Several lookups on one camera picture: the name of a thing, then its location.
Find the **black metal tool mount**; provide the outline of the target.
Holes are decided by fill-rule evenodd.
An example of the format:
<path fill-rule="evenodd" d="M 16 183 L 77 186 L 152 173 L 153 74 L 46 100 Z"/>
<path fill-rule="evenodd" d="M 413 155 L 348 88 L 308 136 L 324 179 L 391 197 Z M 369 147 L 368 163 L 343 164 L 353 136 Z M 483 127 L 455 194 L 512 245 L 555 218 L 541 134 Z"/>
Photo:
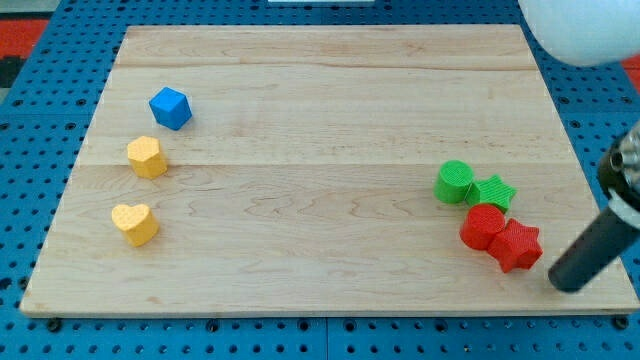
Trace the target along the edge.
<path fill-rule="evenodd" d="M 597 173 L 608 207 L 622 221 L 639 228 L 639 122 L 615 139 Z"/>

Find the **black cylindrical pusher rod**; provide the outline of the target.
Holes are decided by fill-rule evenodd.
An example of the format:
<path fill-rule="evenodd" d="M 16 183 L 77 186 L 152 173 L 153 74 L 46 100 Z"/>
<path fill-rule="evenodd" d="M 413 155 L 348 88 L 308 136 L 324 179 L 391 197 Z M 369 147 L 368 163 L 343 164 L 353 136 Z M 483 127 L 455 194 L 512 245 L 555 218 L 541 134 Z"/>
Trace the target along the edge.
<path fill-rule="evenodd" d="M 609 205 L 551 266 L 548 279 L 562 292 L 581 290 L 639 240 L 639 212 Z"/>

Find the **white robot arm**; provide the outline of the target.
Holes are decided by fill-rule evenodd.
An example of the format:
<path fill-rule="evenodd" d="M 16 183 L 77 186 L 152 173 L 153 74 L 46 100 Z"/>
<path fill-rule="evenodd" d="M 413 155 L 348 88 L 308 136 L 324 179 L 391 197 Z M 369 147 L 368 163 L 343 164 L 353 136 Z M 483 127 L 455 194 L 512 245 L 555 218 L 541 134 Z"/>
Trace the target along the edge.
<path fill-rule="evenodd" d="M 617 62 L 639 53 L 634 0 L 520 0 L 534 38 L 556 60 L 576 67 Z M 639 241 L 639 126 L 617 138 L 598 166 L 607 207 L 548 271 L 558 290 L 575 293 Z"/>

